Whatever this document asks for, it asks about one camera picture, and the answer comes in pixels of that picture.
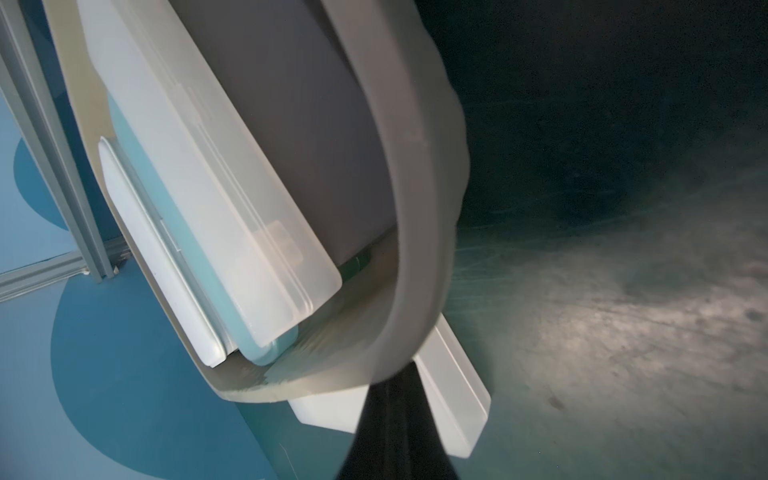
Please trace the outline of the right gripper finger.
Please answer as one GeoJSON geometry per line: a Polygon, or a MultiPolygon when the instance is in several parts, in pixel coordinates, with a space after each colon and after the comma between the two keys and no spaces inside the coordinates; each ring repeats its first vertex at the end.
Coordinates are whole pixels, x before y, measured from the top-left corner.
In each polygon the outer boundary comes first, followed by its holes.
{"type": "Polygon", "coordinates": [[[456,479],[417,366],[369,387],[339,479],[456,479]]]}

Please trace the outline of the clear pencil case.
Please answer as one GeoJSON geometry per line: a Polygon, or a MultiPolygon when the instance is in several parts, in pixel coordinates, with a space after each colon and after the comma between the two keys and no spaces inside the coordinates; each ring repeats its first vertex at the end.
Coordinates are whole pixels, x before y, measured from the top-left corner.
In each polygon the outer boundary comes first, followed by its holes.
{"type": "Polygon", "coordinates": [[[341,276],[166,1],[81,1],[91,62],[233,303],[239,347],[311,316],[341,276]]]}
{"type": "MultiPolygon", "coordinates": [[[[414,356],[446,453],[471,456],[488,421],[491,396],[444,316],[414,356]]],[[[289,401],[305,424],[353,433],[361,418],[367,385],[289,401]]]]}

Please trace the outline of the light blue pencil case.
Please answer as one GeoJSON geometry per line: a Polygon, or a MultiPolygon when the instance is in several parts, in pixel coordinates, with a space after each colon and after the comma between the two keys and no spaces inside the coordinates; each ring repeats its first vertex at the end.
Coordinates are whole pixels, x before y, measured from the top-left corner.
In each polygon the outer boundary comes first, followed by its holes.
{"type": "Polygon", "coordinates": [[[117,103],[109,99],[108,107],[116,136],[106,139],[113,143],[161,239],[216,332],[225,341],[228,355],[238,351],[257,366],[275,362],[296,341],[298,329],[290,329],[266,346],[256,344],[117,103]]]}

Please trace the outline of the dark green pencil case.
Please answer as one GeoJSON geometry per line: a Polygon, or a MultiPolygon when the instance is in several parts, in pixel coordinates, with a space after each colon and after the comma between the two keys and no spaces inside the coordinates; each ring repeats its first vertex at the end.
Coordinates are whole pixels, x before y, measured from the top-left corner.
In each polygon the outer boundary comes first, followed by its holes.
{"type": "Polygon", "coordinates": [[[350,260],[338,267],[342,282],[348,280],[360,273],[371,261],[371,254],[368,250],[362,251],[353,256],[350,260]]]}

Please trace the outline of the white pencil case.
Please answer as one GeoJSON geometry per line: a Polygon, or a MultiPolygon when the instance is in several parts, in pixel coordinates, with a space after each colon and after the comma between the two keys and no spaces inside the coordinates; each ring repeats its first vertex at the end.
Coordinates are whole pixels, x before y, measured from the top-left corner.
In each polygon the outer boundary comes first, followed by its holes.
{"type": "Polygon", "coordinates": [[[112,203],[195,353],[208,367],[220,365],[228,355],[225,341],[216,332],[171,251],[161,239],[149,211],[121,165],[113,143],[106,138],[101,138],[98,151],[112,203]]]}

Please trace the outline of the beige storage box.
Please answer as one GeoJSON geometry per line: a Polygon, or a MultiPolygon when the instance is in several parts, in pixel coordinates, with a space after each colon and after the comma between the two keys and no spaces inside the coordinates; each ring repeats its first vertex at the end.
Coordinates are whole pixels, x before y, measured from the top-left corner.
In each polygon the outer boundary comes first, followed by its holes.
{"type": "Polygon", "coordinates": [[[278,359],[194,353],[107,190],[98,143],[116,136],[81,1],[44,13],[88,160],[198,371],[220,398],[267,403],[376,383],[403,369],[450,282],[469,177],[462,107],[412,1],[166,1],[337,268],[370,263],[278,359]]]}

